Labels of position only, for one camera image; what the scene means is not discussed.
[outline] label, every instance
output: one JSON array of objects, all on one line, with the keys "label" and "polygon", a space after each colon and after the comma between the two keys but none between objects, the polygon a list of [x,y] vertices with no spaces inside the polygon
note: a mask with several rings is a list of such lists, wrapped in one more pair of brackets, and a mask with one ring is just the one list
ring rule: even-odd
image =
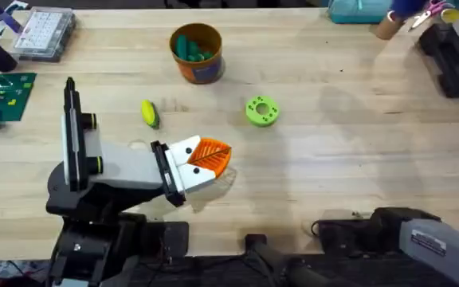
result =
[{"label": "label", "polygon": [[410,240],[440,256],[445,256],[447,251],[447,244],[445,244],[445,242],[419,230],[412,230]]},{"label": "label", "polygon": [[221,59],[222,57],[219,57],[212,65],[204,68],[192,69],[196,81],[212,81],[216,78],[221,69]]}]

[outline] yellow object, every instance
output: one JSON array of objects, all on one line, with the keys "label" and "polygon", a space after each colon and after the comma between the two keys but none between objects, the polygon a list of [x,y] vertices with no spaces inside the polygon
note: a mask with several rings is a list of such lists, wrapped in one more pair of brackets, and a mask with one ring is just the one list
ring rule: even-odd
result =
[{"label": "yellow object", "polygon": [[100,157],[99,156],[96,157],[96,166],[97,166],[98,172],[102,173],[102,164],[100,163]]},{"label": "yellow object", "polygon": [[159,128],[159,114],[155,110],[155,106],[149,100],[141,102],[141,115],[147,125],[152,128]]},{"label": "yellow object", "polygon": [[459,19],[459,10],[456,9],[445,9],[440,14],[440,18],[444,23],[454,23],[456,20]]}]

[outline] black cable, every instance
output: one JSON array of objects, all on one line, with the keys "label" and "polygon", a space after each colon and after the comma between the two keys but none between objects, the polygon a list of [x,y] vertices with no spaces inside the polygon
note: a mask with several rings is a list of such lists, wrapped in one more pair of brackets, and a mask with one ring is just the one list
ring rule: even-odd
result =
[{"label": "black cable", "polygon": [[267,278],[267,275],[263,274],[260,270],[256,269],[256,267],[250,265],[245,259],[242,259],[242,263],[245,265],[245,267],[251,269],[252,271],[260,274],[262,277]]},{"label": "black cable", "polygon": [[35,281],[35,282],[37,282],[37,283],[40,283],[40,281],[38,281],[38,280],[34,279],[33,277],[31,277],[31,275],[33,275],[33,274],[35,274],[35,273],[37,273],[37,272],[42,271],[44,268],[40,268],[39,270],[33,271],[33,272],[30,273],[30,274],[26,274],[26,273],[24,273],[24,271],[22,271],[21,268],[19,268],[19,266],[17,265],[17,263],[15,263],[14,261],[12,261],[12,260],[7,260],[6,262],[10,263],[10,264],[11,264],[11,265],[12,265],[12,266],[13,266],[13,267],[23,276],[23,277],[26,277],[26,278],[28,278],[28,279],[30,279],[30,280],[33,280],[33,281]]},{"label": "black cable", "polygon": [[[202,267],[200,267],[200,269],[201,270],[212,269],[215,266],[224,265],[226,263],[230,263],[232,261],[235,261],[235,260],[238,260],[238,259],[241,259],[241,258],[242,258],[242,255],[236,256],[236,257],[232,257],[232,258],[221,260],[221,261],[218,261],[218,262],[206,265],[206,266],[202,266]],[[185,273],[185,272],[192,271],[191,267],[180,269],[180,270],[166,271],[166,270],[161,270],[161,268],[158,268],[158,269],[151,268],[148,264],[146,264],[144,262],[141,262],[140,264],[143,265],[144,267],[146,267],[147,269],[153,271],[153,272],[164,273],[164,274],[180,274],[180,273]]]},{"label": "black cable", "polygon": [[160,265],[159,265],[159,268],[153,273],[153,275],[151,275],[151,278],[150,278],[150,281],[148,282],[147,284],[147,287],[150,287],[151,286],[151,283],[153,283],[153,280],[155,280],[155,278],[157,277],[157,275],[159,274],[159,271],[162,269],[162,267],[164,266],[164,262],[166,261],[166,259],[163,259],[161,262],[160,262]]},{"label": "black cable", "polygon": [[17,266],[17,264],[11,260],[7,260],[6,262],[10,263],[23,277],[29,277],[26,273],[22,271],[22,269]]},{"label": "black cable", "polygon": [[269,279],[270,286],[271,287],[276,287],[276,282],[274,281],[274,278],[273,278],[272,274],[270,273],[269,267],[267,267],[267,263],[263,259],[261,259],[260,255],[258,253],[254,252],[253,254],[254,254],[254,257],[256,258],[256,260],[258,261],[258,263],[260,264],[260,267],[265,272],[265,274],[267,276],[267,279]]}]

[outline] wooden table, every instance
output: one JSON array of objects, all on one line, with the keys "label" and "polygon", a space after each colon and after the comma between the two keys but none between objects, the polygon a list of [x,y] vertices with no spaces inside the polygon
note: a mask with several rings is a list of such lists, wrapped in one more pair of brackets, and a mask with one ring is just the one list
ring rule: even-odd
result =
[{"label": "wooden table", "polygon": [[[0,259],[48,258],[60,231],[61,219],[45,212],[46,182],[61,161],[68,76],[104,140],[144,148],[199,134],[233,146],[221,180],[185,206],[158,198],[133,209],[188,221],[191,255],[235,254],[252,232],[283,251],[316,252],[313,220],[378,206],[421,208],[459,229],[459,100],[437,90],[414,48],[420,32],[403,27],[381,41],[318,9],[76,14],[61,63],[15,71],[38,77],[22,121],[0,131]],[[187,83],[171,57],[169,36],[188,22],[222,35],[226,73],[215,84]],[[272,127],[245,118],[256,95],[279,104]],[[143,99],[159,108],[158,131],[141,118]]]}]

